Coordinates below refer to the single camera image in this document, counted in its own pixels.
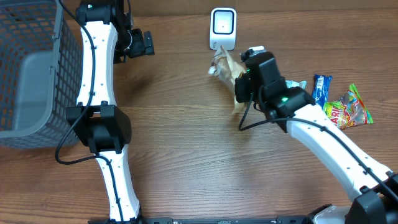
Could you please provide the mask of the green gummy candy bag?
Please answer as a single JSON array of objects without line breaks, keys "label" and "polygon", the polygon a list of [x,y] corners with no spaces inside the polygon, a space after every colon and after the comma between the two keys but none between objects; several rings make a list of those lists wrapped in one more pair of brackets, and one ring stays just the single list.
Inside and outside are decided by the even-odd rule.
[{"label": "green gummy candy bag", "polygon": [[374,122],[355,84],[351,84],[348,91],[338,100],[326,102],[323,110],[339,129]]}]

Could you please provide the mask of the beige snack bag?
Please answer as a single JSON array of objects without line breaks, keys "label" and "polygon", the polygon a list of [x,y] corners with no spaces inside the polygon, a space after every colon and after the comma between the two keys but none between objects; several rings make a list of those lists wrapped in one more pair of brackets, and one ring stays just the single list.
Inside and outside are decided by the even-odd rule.
[{"label": "beige snack bag", "polygon": [[240,113],[245,103],[239,103],[235,95],[236,79],[241,78],[246,73],[245,68],[235,61],[229,52],[221,45],[215,52],[211,61],[208,74],[212,77],[218,77],[233,94],[234,109],[231,114]]}]

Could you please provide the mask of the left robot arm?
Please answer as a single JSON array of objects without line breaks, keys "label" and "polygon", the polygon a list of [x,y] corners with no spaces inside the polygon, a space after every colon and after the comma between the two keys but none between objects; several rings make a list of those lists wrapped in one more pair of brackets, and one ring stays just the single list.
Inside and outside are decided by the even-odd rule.
[{"label": "left robot arm", "polygon": [[66,109],[70,131],[89,148],[109,198],[105,223],[145,223],[128,162],[131,120],[114,96],[114,65],[155,53],[152,35],[133,27],[129,1],[82,1],[72,16],[81,27],[83,70],[76,105]]}]

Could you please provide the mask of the mint green snack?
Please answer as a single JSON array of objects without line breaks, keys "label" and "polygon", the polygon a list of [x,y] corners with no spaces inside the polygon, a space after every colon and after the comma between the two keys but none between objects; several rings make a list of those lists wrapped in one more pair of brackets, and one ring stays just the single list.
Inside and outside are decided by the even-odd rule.
[{"label": "mint green snack", "polygon": [[293,87],[300,87],[302,89],[305,89],[306,85],[307,85],[307,81],[301,81],[301,82],[296,82],[293,80],[286,80],[286,85],[288,88],[293,88]]}]

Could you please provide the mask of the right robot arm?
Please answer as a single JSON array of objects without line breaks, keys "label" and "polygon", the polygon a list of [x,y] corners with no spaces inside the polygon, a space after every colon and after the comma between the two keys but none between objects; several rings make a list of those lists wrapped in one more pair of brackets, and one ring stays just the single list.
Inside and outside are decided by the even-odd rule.
[{"label": "right robot arm", "polygon": [[240,103],[258,105],[265,123],[276,123],[300,141],[338,179],[349,207],[324,205],[277,223],[397,223],[397,174],[361,150],[338,129],[302,88],[288,88],[276,60],[266,50],[241,54],[247,70],[235,81]]}]

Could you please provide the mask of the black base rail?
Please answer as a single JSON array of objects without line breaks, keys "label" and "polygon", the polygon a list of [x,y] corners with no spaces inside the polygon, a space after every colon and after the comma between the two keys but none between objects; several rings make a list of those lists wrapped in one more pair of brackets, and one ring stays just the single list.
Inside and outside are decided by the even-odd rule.
[{"label": "black base rail", "polygon": [[89,224],[310,224],[312,221],[306,216],[278,216],[276,218],[243,218],[243,219],[172,219],[172,218],[143,218],[124,222],[114,220],[90,220]]}]

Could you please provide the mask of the dark grey plastic basket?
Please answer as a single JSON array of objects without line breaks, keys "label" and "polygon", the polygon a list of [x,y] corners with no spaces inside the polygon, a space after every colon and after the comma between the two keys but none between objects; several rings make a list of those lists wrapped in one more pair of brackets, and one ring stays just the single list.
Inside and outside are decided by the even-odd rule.
[{"label": "dark grey plastic basket", "polygon": [[76,105],[83,51],[58,1],[1,1],[1,145],[77,142],[66,108]]}]

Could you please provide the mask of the white barcode scanner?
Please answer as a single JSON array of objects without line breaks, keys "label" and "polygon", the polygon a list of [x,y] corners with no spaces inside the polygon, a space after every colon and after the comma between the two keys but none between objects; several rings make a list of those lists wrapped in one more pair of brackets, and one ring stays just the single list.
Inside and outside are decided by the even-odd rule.
[{"label": "white barcode scanner", "polygon": [[216,7],[210,21],[210,49],[233,50],[236,45],[237,13],[233,8]]}]

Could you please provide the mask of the blue cookie pack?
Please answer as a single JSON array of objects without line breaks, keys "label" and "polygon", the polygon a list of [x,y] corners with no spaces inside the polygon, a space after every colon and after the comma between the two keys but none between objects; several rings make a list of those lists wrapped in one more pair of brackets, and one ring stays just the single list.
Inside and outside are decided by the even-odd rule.
[{"label": "blue cookie pack", "polygon": [[312,97],[315,103],[324,107],[328,101],[329,88],[332,81],[332,76],[324,76],[315,74],[315,84],[312,92]]}]

